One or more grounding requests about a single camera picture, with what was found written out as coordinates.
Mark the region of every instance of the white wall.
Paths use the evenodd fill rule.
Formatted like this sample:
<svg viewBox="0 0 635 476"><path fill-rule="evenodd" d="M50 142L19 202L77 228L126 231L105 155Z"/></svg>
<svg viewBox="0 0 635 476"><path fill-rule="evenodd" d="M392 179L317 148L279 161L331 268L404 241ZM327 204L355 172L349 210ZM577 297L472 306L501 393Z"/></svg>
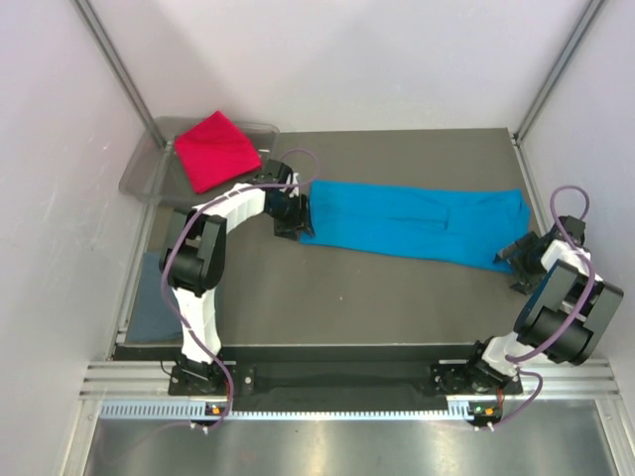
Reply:
<svg viewBox="0 0 635 476"><path fill-rule="evenodd" d="M600 343L635 417L635 3L607 2L526 141L544 202L570 182L591 195L587 244L626 296ZM580 210L573 194L563 211Z"/></svg>
<svg viewBox="0 0 635 476"><path fill-rule="evenodd" d="M0 473L44 475L113 325L142 126L71 2L10 2L0 25Z"/></svg>
<svg viewBox="0 0 635 476"><path fill-rule="evenodd" d="M93 0L155 116L518 126L580 0Z"/></svg>

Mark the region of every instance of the blue towel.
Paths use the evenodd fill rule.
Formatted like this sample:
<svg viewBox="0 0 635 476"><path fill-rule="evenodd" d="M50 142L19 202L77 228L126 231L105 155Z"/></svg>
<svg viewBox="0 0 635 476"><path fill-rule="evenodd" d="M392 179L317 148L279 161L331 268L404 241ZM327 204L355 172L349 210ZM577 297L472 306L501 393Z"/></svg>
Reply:
<svg viewBox="0 0 635 476"><path fill-rule="evenodd" d="M520 190L446 191L409 186L315 181L310 194L316 236L334 246L404 258L449 261L509 273L494 264L529 228Z"/></svg>

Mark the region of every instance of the clear plastic bin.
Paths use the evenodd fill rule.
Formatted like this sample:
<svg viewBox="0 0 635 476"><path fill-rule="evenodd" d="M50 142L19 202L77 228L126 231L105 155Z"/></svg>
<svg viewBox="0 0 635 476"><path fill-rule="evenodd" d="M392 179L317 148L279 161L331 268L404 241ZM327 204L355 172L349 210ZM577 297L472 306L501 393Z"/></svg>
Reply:
<svg viewBox="0 0 635 476"><path fill-rule="evenodd" d="M174 140L191 129L202 119L161 117L157 126L168 140L165 150L157 147L146 132L126 167L119 190L136 196L143 203L166 206L191 207L206 203L230 190L236 183L245 181L250 174L215 186L206 193L195 193L191 188L181 160L174 150ZM280 131L275 126L234 122L243 131L264 163L269 160L276 147Z"/></svg>

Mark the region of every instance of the folded blue fabric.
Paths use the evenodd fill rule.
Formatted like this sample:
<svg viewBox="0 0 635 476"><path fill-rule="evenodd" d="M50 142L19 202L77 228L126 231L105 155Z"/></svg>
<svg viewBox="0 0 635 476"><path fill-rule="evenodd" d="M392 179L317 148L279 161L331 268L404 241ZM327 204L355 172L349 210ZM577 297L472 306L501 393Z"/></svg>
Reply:
<svg viewBox="0 0 635 476"><path fill-rule="evenodd" d="M520 190L448 191L317 180L310 194L316 236L334 246L510 272L494 256L529 228Z"/></svg>

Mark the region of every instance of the red cloth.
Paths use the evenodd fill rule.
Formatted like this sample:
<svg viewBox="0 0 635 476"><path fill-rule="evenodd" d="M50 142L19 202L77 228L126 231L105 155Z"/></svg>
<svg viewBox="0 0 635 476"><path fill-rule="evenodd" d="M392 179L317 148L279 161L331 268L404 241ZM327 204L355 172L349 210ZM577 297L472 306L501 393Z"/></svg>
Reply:
<svg viewBox="0 0 635 476"><path fill-rule="evenodd" d="M175 149L196 193L260 168L247 136L220 111L181 134Z"/></svg>

